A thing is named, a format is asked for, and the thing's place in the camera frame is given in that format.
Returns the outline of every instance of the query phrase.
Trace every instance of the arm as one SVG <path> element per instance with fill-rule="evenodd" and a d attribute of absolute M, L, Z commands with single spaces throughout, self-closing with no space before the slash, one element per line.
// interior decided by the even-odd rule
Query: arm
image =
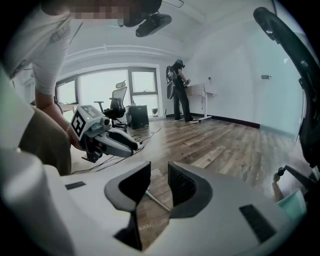
<path fill-rule="evenodd" d="M 54 103 L 52 95 L 46 95 L 35 89 L 36 107 L 51 117 L 64 131 L 69 135 L 71 144 L 78 150 L 82 150 L 79 141 L 74 132 L 69 128 L 69 122 L 61 114 L 60 110 Z"/>
<path fill-rule="evenodd" d="M 182 70 L 181 70 L 181 69 L 178 70 L 178 74 L 179 74 L 179 76 L 181 77 L 181 79 L 185 82 L 185 84 L 188 85 L 189 82 L 188 82 L 188 80 L 186 79 L 185 75 L 182 73 Z"/>

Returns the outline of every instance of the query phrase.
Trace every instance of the window frame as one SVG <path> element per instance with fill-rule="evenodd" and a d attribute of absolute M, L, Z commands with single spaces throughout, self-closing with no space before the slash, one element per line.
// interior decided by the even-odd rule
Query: window frame
<path fill-rule="evenodd" d="M 88 71 L 88 72 L 76 74 L 76 75 L 70 76 L 68 78 L 62 79 L 56 83 L 55 90 L 54 90 L 55 98 L 59 101 L 58 87 L 63 86 L 66 83 L 74 81 L 75 102 L 70 103 L 70 105 L 79 105 L 79 104 L 81 104 L 81 102 L 79 102 L 80 101 L 80 93 L 81 93 L 80 88 L 79 88 L 79 86 L 80 86 L 79 78 L 81 76 L 92 75 L 95 73 L 107 72 L 107 71 L 118 71 L 118 70 L 126 70 L 128 73 L 128 81 L 126 81 L 126 86 L 129 89 L 130 102 L 133 101 L 133 96 L 157 95 L 157 104 L 159 107 L 157 68 L 155 68 L 155 67 L 143 67 L 143 66 L 112 67 L 112 68 L 103 68 L 103 69 L 98 69 L 98 70 L 93 70 L 93 71 Z M 153 73 L 155 91 L 134 92 L 132 72 Z"/>
<path fill-rule="evenodd" d="M 79 104 L 79 91 L 78 91 L 78 75 L 74 75 L 71 77 L 68 77 L 66 79 L 63 79 L 61 81 L 58 81 L 55 84 L 55 88 L 54 88 L 54 96 L 56 98 L 56 100 L 59 102 L 59 97 L 58 97 L 58 87 L 63 86 L 67 83 L 70 83 L 74 81 L 74 98 L 75 98 L 75 102 L 73 103 L 69 103 L 68 105 L 78 105 Z"/>
<path fill-rule="evenodd" d="M 155 91 L 140 91 L 134 92 L 134 83 L 133 83 L 133 75 L 132 72 L 148 72 L 153 73 L 154 78 L 154 87 Z M 151 67 L 128 67 L 128 78 L 129 78 L 129 90 L 130 90 L 130 99 L 131 102 L 133 100 L 133 96 L 141 96 L 141 95 L 158 95 L 158 84 L 157 84 L 157 69 Z"/>

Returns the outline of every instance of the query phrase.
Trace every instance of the black box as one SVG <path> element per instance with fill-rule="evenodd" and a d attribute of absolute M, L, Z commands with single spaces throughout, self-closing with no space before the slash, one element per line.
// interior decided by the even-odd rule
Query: black box
<path fill-rule="evenodd" d="M 143 106 L 127 106 L 125 108 L 127 125 L 132 129 L 149 126 L 148 109 Z"/>

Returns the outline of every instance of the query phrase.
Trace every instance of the large window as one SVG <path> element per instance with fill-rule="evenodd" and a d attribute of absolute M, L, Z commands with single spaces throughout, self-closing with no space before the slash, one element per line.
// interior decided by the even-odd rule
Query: large window
<path fill-rule="evenodd" d="M 56 86 L 56 98 L 63 104 L 77 104 L 77 86 L 76 78 L 71 77 L 57 83 Z"/>
<path fill-rule="evenodd" d="M 130 95 L 136 105 L 146 105 L 148 116 L 159 108 L 156 69 L 129 68 Z"/>
<path fill-rule="evenodd" d="M 102 103 L 103 109 L 110 108 L 113 91 L 116 89 L 116 84 L 123 82 L 128 85 L 128 70 L 107 70 L 91 74 L 79 76 L 79 91 L 81 105 L 92 105 L 100 110 L 99 105 L 94 102 Z M 123 105 L 130 105 L 129 90 L 126 92 Z"/>
<path fill-rule="evenodd" d="M 116 84 L 124 80 L 127 91 L 123 105 L 129 106 L 132 101 L 137 106 L 146 105 L 148 115 L 152 117 L 152 109 L 159 107 L 155 68 L 128 67 L 79 74 L 58 82 L 55 96 L 64 104 L 92 105 L 98 110 L 99 105 L 94 102 L 104 102 L 102 107 L 107 109 Z"/>

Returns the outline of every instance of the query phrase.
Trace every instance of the hand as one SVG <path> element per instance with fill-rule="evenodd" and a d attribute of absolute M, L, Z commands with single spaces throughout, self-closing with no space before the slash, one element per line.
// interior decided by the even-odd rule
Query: hand
<path fill-rule="evenodd" d="M 77 150 L 81 150 L 81 151 L 85 151 L 79 143 L 79 140 L 77 138 L 77 136 L 75 135 L 74 131 L 71 129 L 71 127 L 69 126 L 68 129 L 66 130 L 66 133 L 69 136 L 69 140 L 71 142 L 71 144 L 77 149 Z"/>

